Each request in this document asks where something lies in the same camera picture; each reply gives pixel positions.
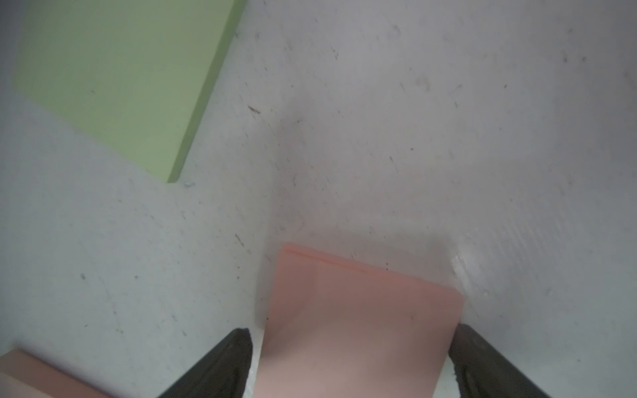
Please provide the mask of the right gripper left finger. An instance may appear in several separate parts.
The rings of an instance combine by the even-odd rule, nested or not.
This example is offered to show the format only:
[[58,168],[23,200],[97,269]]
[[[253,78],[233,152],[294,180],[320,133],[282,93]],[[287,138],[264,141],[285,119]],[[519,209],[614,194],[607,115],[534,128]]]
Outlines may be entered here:
[[236,328],[160,397],[242,398],[252,356],[250,330]]

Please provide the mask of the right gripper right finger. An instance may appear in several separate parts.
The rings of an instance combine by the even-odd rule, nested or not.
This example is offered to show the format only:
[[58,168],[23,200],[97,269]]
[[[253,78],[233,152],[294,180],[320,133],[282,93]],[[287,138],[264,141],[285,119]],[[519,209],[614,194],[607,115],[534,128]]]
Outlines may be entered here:
[[471,326],[457,326],[449,349],[461,398],[548,398]]

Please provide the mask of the pink sticky note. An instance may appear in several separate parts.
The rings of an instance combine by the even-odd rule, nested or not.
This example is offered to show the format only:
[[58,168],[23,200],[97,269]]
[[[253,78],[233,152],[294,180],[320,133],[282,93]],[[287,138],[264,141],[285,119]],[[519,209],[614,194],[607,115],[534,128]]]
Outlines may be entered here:
[[455,289],[299,245],[277,257],[256,397],[431,397]]
[[1,397],[109,397],[22,350],[1,356]]

